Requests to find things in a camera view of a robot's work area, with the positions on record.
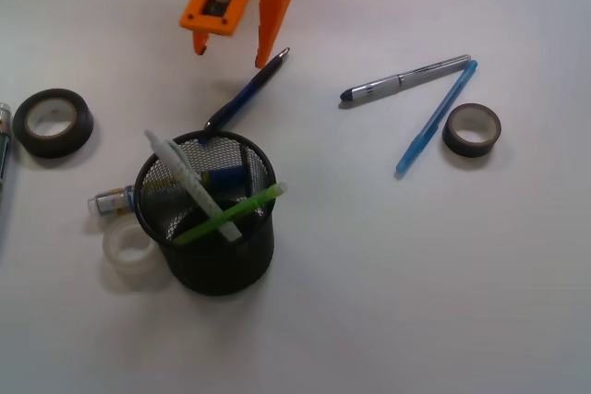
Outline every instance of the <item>white surface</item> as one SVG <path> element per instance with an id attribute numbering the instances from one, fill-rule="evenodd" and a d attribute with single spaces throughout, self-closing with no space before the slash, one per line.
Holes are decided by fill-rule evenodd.
<path id="1" fill-rule="evenodd" d="M 0 0 L 1 100 L 68 88 L 97 123 L 69 159 L 10 165 L 3 393 L 589 391 L 588 0 L 293 0 L 289 61 L 230 125 L 290 186 L 276 254 L 223 299 L 116 281 L 85 208 L 134 180 L 145 127 L 200 128 L 255 73 L 256 2 L 203 57 L 186 2 Z M 465 53 L 480 65 L 456 104 L 497 113 L 492 155 L 437 135 L 394 180 L 456 76 L 354 110 L 339 94 Z"/>

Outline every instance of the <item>pen holder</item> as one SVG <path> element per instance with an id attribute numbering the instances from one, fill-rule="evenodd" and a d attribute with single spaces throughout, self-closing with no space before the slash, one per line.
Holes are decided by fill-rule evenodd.
<path id="1" fill-rule="evenodd" d="M 226 186 L 210 191 L 221 209 L 228 209 L 275 183 L 267 156 L 249 140 L 228 132 L 196 131 L 175 138 L 197 172 L 232 171 Z M 201 182 L 207 189 L 205 174 Z M 134 205 L 139 224 L 160 246 L 170 270 L 189 289 L 207 295 L 238 292 L 260 278 L 271 263 L 274 200 L 235 221 L 242 233 L 228 242 L 218 231 L 188 245 L 173 243 L 178 235 L 203 223 L 207 215 L 152 155 L 135 183 Z"/>

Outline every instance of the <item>dark blue pen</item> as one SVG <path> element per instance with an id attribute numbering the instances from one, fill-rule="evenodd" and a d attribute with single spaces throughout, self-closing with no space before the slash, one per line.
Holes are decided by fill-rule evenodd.
<path id="1" fill-rule="evenodd" d="M 262 88 L 267 80 L 273 75 L 275 71 L 282 65 L 283 60 L 289 53 L 289 48 L 285 48 L 279 54 L 271 59 L 271 61 L 262 68 L 255 77 L 250 80 L 250 83 L 246 85 L 236 97 L 230 100 L 224 105 L 216 114 L 214 114 L 207 124 L 203 127 L 204 130 L 216 130 L 221 129 L 228 120 L 232 118 L 234 114 L 238 112 L 240 108 L 254 96 L 258 90 Z"/>

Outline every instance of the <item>pen tip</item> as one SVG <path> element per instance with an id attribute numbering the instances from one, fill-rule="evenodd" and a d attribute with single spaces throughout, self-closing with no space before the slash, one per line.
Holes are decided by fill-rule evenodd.
<path id="1" fill-rule="evenodd" d="M 341 100 L 342 101 L 352 101 L 353 100 L 353 93 L 351 92 L 351 90 L 347 90 L 343 94 L 341 94 Z"/>

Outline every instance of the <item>cylindrical container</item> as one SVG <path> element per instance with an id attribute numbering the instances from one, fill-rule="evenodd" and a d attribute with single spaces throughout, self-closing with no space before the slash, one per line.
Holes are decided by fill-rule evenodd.
<path id="1" fill-rule="evenodd" d="M 0 202 L 4 187 L 4 173 L 10 157 L 10 107 L 0 103 Z"/>
<path id="2" fill-rule="evenodd" d="M 93 216 L 120 216 L 133 211 L 133 186 L 112 189 L 89 198 L 89 213 Z"/>
<path id="3" fill-rule="evenodd" d="M 207 139 L 206 144 L 199 143 Z M 249 140 L 228 132 L 196 131 L 177 137 L 175 142 L 187 155 L 194 171 L 241 167 L 244 186 L 212 195 L 222 209 L 253 196 L 275 183 L 275 173 L 267 156 Z M 227 242 L 213 232 L 189 245 L 173 243 L 181 233 L 207 220 L 170 170 L 151 156 L 135 183 L 134 207 L 139 224 L 158 243 L 173 274 L 197 293 L 225 295 L 243 290 L 260 278 L 271 263 L 274 201 L 246 216 L 235 225 L 242 237 Z M 162 184 L 169 184 L 163 190 Z"/>
<path id="4" fill-rule="evenodd" d="M 235 186 L 244 186 L 245 174 L 242 166 L 204 171 L 202 184 L 210 193 L 228 192 Z M 121 216 L 133 212 L 133 185 L 116 188 L 89 198 L 89 213 L 93 216 Z"/>

